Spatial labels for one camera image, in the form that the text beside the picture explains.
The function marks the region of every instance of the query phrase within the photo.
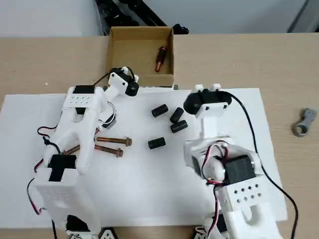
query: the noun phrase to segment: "white wall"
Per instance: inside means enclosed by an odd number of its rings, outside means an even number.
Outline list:
[[[293,32],[314,32],[319,27],[319,0],[309,0]]]
[[[304,1],[144,0],[167,25],[190,33],[286,32]]]
[[[144,1],[190,33],[266,33],[286,32],[305,0]],[[94,0],[0,0],[0,37],[99,34]]]
[[[94,0],[0,0],[0,37],[100,35]]]

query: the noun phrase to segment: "black cylinder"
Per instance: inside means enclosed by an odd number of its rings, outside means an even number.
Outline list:
[[[150,149],[162,147],[162,146],[165,146],[165,145],[166,145],[166,143],[165,143],[164,137],[153,139],[153,140],[149,141],[149,148]]]
[[[157,117],[157,116],[160,116],[161,114],[164,114],[167,111],[168,111],[167,105],[164,104],[152,110],[152,115],[154,117]]]
[[[176,132],[181,131],[182,129],[187,128],[187,127],[188,127],[187,122],[185,120],[182,120],[178,123],[171,125],[170,130],[172,133],[176,133]]]
[[[175,110],[174,114],[172,114],[172,116],[170,117],[170,121],[172,123],[177,123],[180,119],[180,117],[183,115],[184,110],[180,107],[177,107],[177,109]]]

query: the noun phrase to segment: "white paper sheet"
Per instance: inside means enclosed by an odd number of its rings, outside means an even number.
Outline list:
[[[229,90],[245,104],[257,138],[261,159],[271,177],[280,184],[272,142],[259,89]],[[198,136],[194,116],[182,116],[189,127],[172,134],[169,117],[177,106],[182,107],[189,91],[139,94],[134,98],[118,97],[114,104],[119,111],[117,123],[101,135],[130,136],[133,145],[121,146],[124,157],[96,151],[92,167],[82,180],[99,207],[105,226],[149,226],[201,224],[213,211],[212,190],[185,167],[182,145]],[[9,95],[0,114],[0,228],[49,227],[50,218],[34,214],[26,196],[26,185],[34,176],[33,166],[41,159],[44,145],[36,134],[41,125],[53,126],[58,121],[63,94]],[[169,111],[153,118],[151,110],[167,104]],[[219,122],[223,132],[233,136],[241,146],[253,149],[251,132],[240,106],[233,102]],[[165,137],[166,146],[149,150],[147,141]],[[273,212],[277,220],[285,220],[285,200],[269,184]],[[31,188],[38,207],[42,199]]]

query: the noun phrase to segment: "wooden desk surface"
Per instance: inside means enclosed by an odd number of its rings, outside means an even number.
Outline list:
[[[251,34],[174,36],[175,83],[259,87],[284,188],[300,210],[297,238],[318,237],[319,119],[297,138],[291,124],[301,108],[319,110],[319,35]],[[0,39],[0,103],[5,94],[65,93],[104,72],[107,37]],[[294,211],[279,223],[290,238]],[[116,228],[119,239],[189,239],[192,227]],[[61,232],[60,238],[66,238]],[[1,238],[52,238],[49,230],[0,230]]]

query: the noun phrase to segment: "bolt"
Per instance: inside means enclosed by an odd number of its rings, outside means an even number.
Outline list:
[[[103,152],[115,154],[117,158],[123,157],[123,150],[121,150],[120,148],[113,149],[113,148],[107,148],[107,147],[99,146],[99,145],[95,145],[94,148]]]
[[[125,144],[126,146],[132,145],[132,139],[131,138],[105,138],[105,137],[97,137],[97,141],[101,142],[109,142],[109,143],[122,143]]]
[[[70,155],[72,153],[75,153],[76,151],[78,151],[80,149],[80,145],[78,144],[77,146],[74,146],[73,148],[70,148],[69,150],[67,151],[64,151],[63,153],[65,155]]]

